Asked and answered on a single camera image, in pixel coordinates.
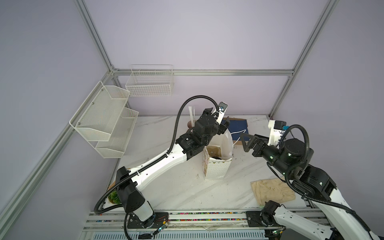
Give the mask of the cartoon animal paper gift bag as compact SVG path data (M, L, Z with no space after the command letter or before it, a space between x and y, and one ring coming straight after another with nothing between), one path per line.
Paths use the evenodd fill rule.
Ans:
M234 145L240 138L233 140L232 135L245 133L246 130L230 133L226 130L224 134L215 135L209 145L203 150L203 166L206 180L222 180L233 159Z

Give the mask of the brown pulp cup carrier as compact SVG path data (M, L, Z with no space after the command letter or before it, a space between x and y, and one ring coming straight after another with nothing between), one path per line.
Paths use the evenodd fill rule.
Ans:
M209 158L220 160L222 158L222 152L220 146L207 146L207 152Z

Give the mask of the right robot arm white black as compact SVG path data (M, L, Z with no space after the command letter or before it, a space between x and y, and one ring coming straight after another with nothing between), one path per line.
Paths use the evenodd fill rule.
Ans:
M265 159L276 176L303 199L315 203L332 223L332 227L323 228L292 214L275 201L268 201L261 213L264 225L277 223L312 240L383 239L350 208L332 178L324 170L310 165L314 151L304 128L291 126L277 145L268 145L268 139L259 135L241 134L240 139L245 152L252 150L254 157Z

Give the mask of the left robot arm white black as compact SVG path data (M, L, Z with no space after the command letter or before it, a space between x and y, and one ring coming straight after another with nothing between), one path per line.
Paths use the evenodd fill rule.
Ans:
M117 195L127 214L134 214L143 228L150 228L156 221L156 214L141 191L157 177L167 170L186 162L204 150L213 136L224 134L230 121L222 124L227 105L219 105L217 113L205 109L195 126L181 135L171 147L161 155L147 161L141 166L130 170L122 167L118 169L116 184L126 177L130 179L117 186Z

